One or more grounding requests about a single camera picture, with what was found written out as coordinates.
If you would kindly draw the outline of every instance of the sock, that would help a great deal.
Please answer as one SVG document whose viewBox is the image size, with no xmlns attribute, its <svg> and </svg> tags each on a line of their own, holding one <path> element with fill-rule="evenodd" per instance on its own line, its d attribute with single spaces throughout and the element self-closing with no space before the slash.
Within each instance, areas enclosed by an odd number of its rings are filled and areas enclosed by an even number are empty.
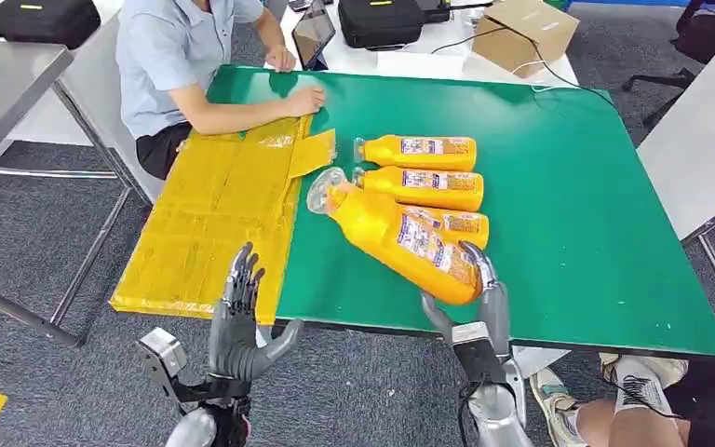
<svg viewBox="0 0 715 447">
<path fill-rule="evenodd" d="M 615 376 L 618 384 L 634 396 L 644 400 L 651 407 L 664 414 L 671 414 L 668 398 L 659 382 L 659 377 L 638 359 L 622 357 L 615 365 Z M 618 390 L 615 400 L 615 413 L 630 408 L 648 408 L 639 400 L 623 390 Z"/>
<path fill-rule="evenodd" d="M 579 414 L 579 410 L 580 407 L 576 407 L 571 410 L 556 412 L 556 415 L 562 418 L 563 426 L 566 427 L 566 431 L 572 436 L 572 442 L 585 443 L 577 430 L 577 415 Z"/>
</svg>

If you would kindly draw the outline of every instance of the tablet screen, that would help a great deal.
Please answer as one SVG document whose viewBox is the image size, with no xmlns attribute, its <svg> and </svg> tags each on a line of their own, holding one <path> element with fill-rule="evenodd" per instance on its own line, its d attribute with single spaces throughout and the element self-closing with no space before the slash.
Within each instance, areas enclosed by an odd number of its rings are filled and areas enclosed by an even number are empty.
<svg viewBox="0 0 715 447">
<path fill-rule="evenodd" d="M 304 69 L 310 68 L 321 50 L 335 35 L 331 18 L 325 10 L 322 0 L 314 0 L 305 10 L 291 37 L 297 46 L 300 64 Z"/>
</svg>

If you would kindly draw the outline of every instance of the robotic hand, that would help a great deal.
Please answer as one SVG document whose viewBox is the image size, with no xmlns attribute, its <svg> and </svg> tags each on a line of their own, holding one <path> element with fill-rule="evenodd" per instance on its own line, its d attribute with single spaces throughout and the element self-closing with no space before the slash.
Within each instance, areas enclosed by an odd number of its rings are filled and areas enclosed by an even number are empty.
<svg viewBox="0 0 715 447">
<path fill-rule="evenodd" d="M 138 346 L 147 372 L 167 396 L 180 404 L 184 414 L 166 442 L 167 447 L 237 447 L 250 434 L 250 383 L 296 343 L 303 322 L 295 319 L 284 332 L 264 347 L 256 346 L 256 306 L 264 269 L 253 274 L 259 260 L 253 246 L 245 244 L 232 262 L 223 296 L 218 299 L 209 327 L 209 362 L 204 381 L 196 386 L 180 382 L 187 364 L 180 342 L 154 328 Z M 187 412 L 183 405 L 195 408 Z"/>
<path fill-rule="evenodd" d="M 478 267 L 478 320 L 454 324 L 421 291 L 424 312 L 453 348 L 467 374 L 469 387 L 459 405 L 459 432 L 466 446 L 462 412 L 470 409 L 478 428 L 481 447 L 533 447 L 525 434 L 524 379 L 508 344 L 508 298 L 506 286 L 497 279 L 492 262 L 475 245 L 460 242 Z"/>
</svg>

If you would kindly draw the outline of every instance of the table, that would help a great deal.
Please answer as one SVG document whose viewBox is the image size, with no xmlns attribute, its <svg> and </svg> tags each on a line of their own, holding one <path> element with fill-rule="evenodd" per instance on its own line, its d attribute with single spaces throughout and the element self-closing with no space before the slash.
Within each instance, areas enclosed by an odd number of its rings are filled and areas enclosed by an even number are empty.
<svg viewBox="0 0 715 447">
<path fill-rule="evenodd" d="M 97 131 L 81 113 L 67 88 L 59 81 L 61 74 L 72 62 L 73 56 L 66 47 L 61 45 L 0 42 L 0 144 L 39 98 L 51 89 L 58 96 L 61 103 L 64 104 L 74 121 L 89 137 L 94 149 L 98 151 L 109 167 L 109 170 L 106 171 L 0 168 L 0 174 L 56 178 L 118 178 L 124 184 L 123 191 L 111 209 L 86 258 L 75 273 L 70 286 L 61 298 L 50 320 L 45 320 L 0 295 L 0 311 L 34 327 L 48 337 L 59 339 L 66 345 L 78 345 L 81 343 L 81 340 L 77 337 L 59 327 L 78 288 L 83 283 L 103 242 L 108 237 L 130 191 L 134 191 L 139 196 L 144 197 L 141 188 L 122 167 L 118 157 L 104 146 Z"/>
<path fill-rule="evenodd" d="M 328 15 L 335 26 L 336 35 L 324 49 L 328 71 L 351 75 L 387 75 L 408 77 L 434 77 L 444 79 L 464 79 L 473 81 L 507 82 L 512 84 L 539 84 L 569 87 L 547 70 L 542 70 L 533 76 L 523 79 L 511 74 L 508 70 L 490 62 L 472 50 L 472 41 L 467 41 L 455 47 L 444 48 L 437 54 L 429 54 L 434 49 L 473 35 L 469 25 L 469 16 L 475 10 L 458 10 L 453 12 L 453 19 L 442 23 L 424 25 L 421 37 L 417 42 L 407 45 L 398 51 L 368 51 L 363 48 L 351 48 L 344 41 L 341 23 L 338 20 L 338 0 L 326 6 Z M 291 31 L 303 15 L 286 8 L 280 25 L 286 40 L 286 47 L 295 57 L 297 48 L 291 38 Z M 577 83 L 576 76 L 564 55 L 549 64 L 550 68 L 570 82 Z M 301 70 L 298 61 L 296 70 Z"/>
<path fill-rule="evenodd" d="M 715 272 L 715 56 L 637 149 L 676 235 Z"/>
<path fill-rule="evenodd" d="M 118 12 L 123 0 L 93 2 L 100 13 L 101 25 L 83 45 L 70 51 L 74 59 L 61 74 L 60 83 L 66 87 L 82 115 L 97 130 L 102 143 L 119 154 L 131 178 L 154 202 L 163 182 L 141 167 L 136 157 L 135 140 L 122 123 L 119 111 L 121 94 L 115 42 L 119 29 Z M 9 132 L 0 145 L 0 155 L 15 140 L 82 146 L 91 144 L 86 133 L 67 113 L 64 104 L 50 90 Z"/>
<path fill-rule="evenodd" d="M 715 356 L 715 317 L 616 112 L 572 88 L 224 66 L 209 98 L 257 102 L 319 83 L 312 132 L 469 135 L 487 192 L 488 253 L 509 290 L 512 344 Z M 304 179 L 305 194 L 315 175 Z M 475 306 L 449 307 L 452 318 Z M 417 289 L 298 208 L 278 318 L 431 332 Z"/>
</svg>

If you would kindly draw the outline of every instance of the chair leg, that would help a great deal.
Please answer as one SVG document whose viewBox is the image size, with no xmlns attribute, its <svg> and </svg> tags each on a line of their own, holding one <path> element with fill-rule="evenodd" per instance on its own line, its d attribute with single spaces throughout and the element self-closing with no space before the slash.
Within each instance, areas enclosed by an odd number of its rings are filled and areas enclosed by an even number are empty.
<svg viewBox="0 0 715 447">
<path fill-rule="evenodd" d="M 679 93 L 678 95 L 673 97 L 673 99 L 668 102 L 665 102 L 664 105 L 659 107 L 659 110 L 643 118 L 642 124 L 645 126 L 645 128 L 651 130 L 654 128 L 654 126 L 659 124 L 659 121 L 662 119 L 662 117 L 665 116 L 668 110 L 670 110 L 670 107 L 672 107 L 673 104 L 676 103 L 676 101 L 678 100 L 678 98 L 681 97 L 682 94 L 683 93 Z"/>
<path fill-rule="evenodd" d="M 690 72 L 690 71 L 689 71 L 688 69 L 686 69 L 686 68 L 681 68 L 681 69 L 679 70 L 679 72 L 676 73 L 676 75 L 681 76 L 681 77 L 683 77 L 683 78 L 685 78 L 685 79 L 689 79 L 690 81 L 694 81 L 695 78 L 697 77 L 696 74 Z"/>
<path fill-rule="evenodd" d="M 649 76 L 646 74 L 635 74 L 631 76 L 627 82 L 621 86 L 624 91 L 631 91 L 634 86 L 635 81 L 651 82 L 653 84 L 659 84 L 661 86 L 671 86 L 678 88 L 687 88 L 692 83 L 692 79 L 685 76 Z"/>
</svg>

